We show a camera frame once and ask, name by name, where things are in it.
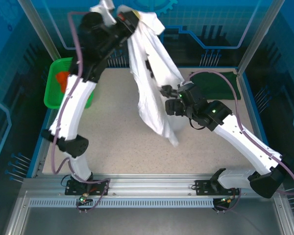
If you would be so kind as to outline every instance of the green basket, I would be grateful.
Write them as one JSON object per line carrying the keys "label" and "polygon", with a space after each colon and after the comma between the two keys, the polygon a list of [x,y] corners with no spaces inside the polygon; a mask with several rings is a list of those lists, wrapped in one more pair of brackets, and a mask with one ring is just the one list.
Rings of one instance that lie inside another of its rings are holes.
{"label": "green basket", "polygon": [[[50,109],[59,109],[64,97],[64,94],[61,92],[60,84],[58,83],[55,76],[59,72],[69,71],[72,58],[63,58],[54,61],[49,70],[44,103]],[[92,104],[94,93],[92,92],[89,96],[85,109],[89,108]]]}

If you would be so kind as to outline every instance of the green mat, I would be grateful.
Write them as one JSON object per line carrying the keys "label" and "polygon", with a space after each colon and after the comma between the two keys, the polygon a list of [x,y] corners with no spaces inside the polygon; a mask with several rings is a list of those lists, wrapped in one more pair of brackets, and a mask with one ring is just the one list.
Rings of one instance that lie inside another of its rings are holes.
{"label": "green mat", "polygon": [[[237,75],[233,72],[222,72],[232,84],[237,99],[241,99],[239,88],[237,87]],[[191,81],[200,87],[201,92],[206,99],[230,99],[234,100],[234,96],[228,84],[218,75],[214,73],[199,73],[192,77]]]}

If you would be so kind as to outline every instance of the speckled work surface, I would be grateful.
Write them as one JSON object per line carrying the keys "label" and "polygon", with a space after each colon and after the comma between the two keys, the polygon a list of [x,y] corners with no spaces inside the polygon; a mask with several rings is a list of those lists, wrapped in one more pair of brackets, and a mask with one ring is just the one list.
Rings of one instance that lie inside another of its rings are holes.
{"label": "speckled work surface", "polygon": [[[183,77],[197,70],[180,69]],[[197,131],[187,125],[177,133],[180,144],[174,148],[141,120],[137,109],[138,99],[138,89],[129,69],[104,71],[95,89],[93,104],[84,111],[78,129],[78,133],[90,141],[87,160],[92,172],[191,174],[214,173],[222,167],[251,167],[231,144],[208,129]],[[223,102],[235,110],[234,101]],[[243,97],[239,101],[239,110],[243,125],[252,131]],[[51,147],[44,174],[51,173],[50,153]],[[59,166],[64,157],[58,148],[55,158]],[[61,170],[63,174],[69,172],[67,165]]]}

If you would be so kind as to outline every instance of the white towel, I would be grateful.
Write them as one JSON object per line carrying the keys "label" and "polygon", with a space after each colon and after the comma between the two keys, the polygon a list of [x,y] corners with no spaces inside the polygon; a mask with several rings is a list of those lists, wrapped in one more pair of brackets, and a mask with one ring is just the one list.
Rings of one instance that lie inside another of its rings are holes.
{"label": "white towel", "polygon": [[[127,6],[120,6],[118,12],[132,10]],[[165,101],[159,88],[177,85],[184,81],[180,71],[170,58],[168,52],[160,42],[160,35],[165,27],[153,12],[138,12],[140,21],[134,34],[127,40],[131,73],[139,89],[139,115],[142,120],[158,135],[167,138],[174,146],[178,140],[174,131],[182,129],[187,118],[168,116],[165,111]],[[149,61],[154,77],[147,69]]]}

